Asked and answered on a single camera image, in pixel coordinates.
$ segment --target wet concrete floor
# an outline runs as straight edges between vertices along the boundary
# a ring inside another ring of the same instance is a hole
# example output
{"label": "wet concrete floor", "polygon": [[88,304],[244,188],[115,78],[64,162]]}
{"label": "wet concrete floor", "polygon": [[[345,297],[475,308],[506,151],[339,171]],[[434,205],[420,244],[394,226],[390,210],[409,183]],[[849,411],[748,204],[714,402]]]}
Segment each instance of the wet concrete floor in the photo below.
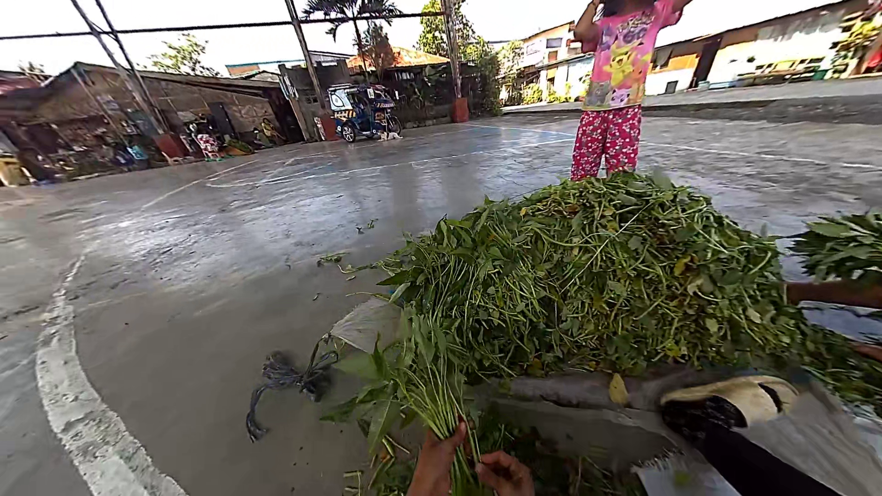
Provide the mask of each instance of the wet concrete floor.
{"label": "wet concrete floor", "polygon": [[[189,494],[340,494],[361,467],[357,429],[269,393],[251,444],[244,414],[268,351],[298,364],[378,275],[359,265],[479,203],[567,176],[578,116],[509,116],[390,142],[291,146],[224,162],[0,191],[0,495],[87,495],[49,429],[34,378],[41,314],[71,283],[79,360],[156,466]],[[648,118],[640,167],[694,184],[748,229],[774,234],[882,207],[877,126]],[[374,229],[359,234],[376,219]],[[788,275],[799,277],[794,260]]]}

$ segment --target bunch of greens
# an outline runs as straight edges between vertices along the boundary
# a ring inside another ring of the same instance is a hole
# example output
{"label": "bunch of greens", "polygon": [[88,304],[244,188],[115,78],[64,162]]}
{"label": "bunch of greens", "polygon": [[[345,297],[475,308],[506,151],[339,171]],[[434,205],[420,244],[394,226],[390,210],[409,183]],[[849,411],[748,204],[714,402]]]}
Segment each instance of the bunch of greens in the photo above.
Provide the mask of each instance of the bunch of greens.
{"label": "bunch of greens", "polygon": [[[778,258],[773,239],[661,176],[485,200],[375,265],[391,275],[380,284],[396,287],[402,326],[392,345],[341,363],[370,376],[342,411],[372,417],[371,449],[402,406],[443,439],[475,417],[466,384],[661,363],[803,366],[844,399],[875,404],[882,369],[786,303]],[[476,490],[462,453],[452,481],[454,494]]]}
{"label": "bunch of greens", "polygon": [[[629,470],[601,469],[588,457],[568,457],[543,440],[535,429],[504,421],[494,408],[477,419],[475,438],[483,453],[505,451],[532,472],[537,496],[645,496],[639,478]],[[415,458],[380,468],[366,487],[377,496],[405,496],[416,468]]]}
{"label": "bunch of greens", "polygon": [[882,282],[882,214],[823,217],[795,236],[793,251],[819,281],[832,277]]}

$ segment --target tricycle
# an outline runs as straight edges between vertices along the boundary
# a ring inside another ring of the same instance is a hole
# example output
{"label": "tricycle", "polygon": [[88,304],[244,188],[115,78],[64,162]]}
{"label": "tricycle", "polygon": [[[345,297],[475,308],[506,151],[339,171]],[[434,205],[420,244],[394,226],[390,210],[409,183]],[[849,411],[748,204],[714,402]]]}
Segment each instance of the tricycle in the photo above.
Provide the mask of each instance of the tricycle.
{"label": "tricycle", "polygon": [[401,133],[401,121],[392,114],[395,102],[380,85],[331,86],[328,100],[337,124],[337,135],[348,143],[359,136],[388,138]]}

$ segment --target wire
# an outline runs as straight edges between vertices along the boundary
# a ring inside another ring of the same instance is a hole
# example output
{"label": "wire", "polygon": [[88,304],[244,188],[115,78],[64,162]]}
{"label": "wire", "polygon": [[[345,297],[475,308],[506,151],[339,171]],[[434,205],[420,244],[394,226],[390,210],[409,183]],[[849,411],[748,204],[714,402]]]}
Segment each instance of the wire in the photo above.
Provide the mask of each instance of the wire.
{"label": "wire", "polygon": [[245,428],[248,429],[248,436],[251,442],[255,442],[263,438],[266,429],[258,425],[257,407],[260,397],[267,389],[287,389],[292,386],[299,386],[300,392],[306,391],[312,395],[314,401],[318,400],[318,391],[316,386],[320,378],[325,374],[331,365],[336,364],[340,360],[340,355],[336,351],[328,351],[316,362],[316,354],[318,347],[331,341],[331,334],[325,334],[316,342],[315,348],[312,349],[310,356],[310,364],[306,367],[304,373],[299,373],[288,361],[288,358],[281,351],[274,351],[266,358],[263,367],[263,376],[266,382],[258,386],[251,392],[251,403],[248,409],[248,415],[245,417]]}
{"label": "wire", "polygon": [[[384,19],[408,19],[408,18],[424,18],[424,17],[438,17],[443,16],[443,12],[420,12],[415,14],[395,14],[392,16],[357,16],[355,18],[332,18],[332,19],[301,19],[300,24],[321,24],[321,23],[333,23],[337,21],[346,21],[349,22],[351,20],[384,20]],[[203,25],[203,26],[173,26],[173,27],[146,27],[141,29],[117,29],[116,32],[118,34],[138,34],[138,33],[167,33],[167,32],[187,32],[187,31],[205,31],[210,29],[231,29],[238,27],[272,27],[272,26],[290,26],[291,21],[289,20],[275,20],[269,22],[248,22],[242,24],[212,24],[212,25]],[[99,30],[99,33],[106,34],[108,36],[112,35],[110,31]],[[0,41],[3,40],[32,40],[36,38],[63,38],[67,36],[91,36],[92,33],[89,31],[82,31],[76,33],[45,33],[45,34],[14,34],[12,36],[0,36]]]}

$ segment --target curb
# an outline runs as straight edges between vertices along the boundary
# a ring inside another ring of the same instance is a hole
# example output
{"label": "curb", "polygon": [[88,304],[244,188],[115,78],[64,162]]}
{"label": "curb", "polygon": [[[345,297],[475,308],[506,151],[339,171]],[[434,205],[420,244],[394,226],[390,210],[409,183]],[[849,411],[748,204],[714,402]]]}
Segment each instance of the curb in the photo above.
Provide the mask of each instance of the curb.
{"label": "curb", "polygon": [[[582,110],[516,110],[503,116],[579,114]],[[882,94],[776,100],[706,101],[643,106],[647,116],[757,120],[779,123],[882,124]]]}

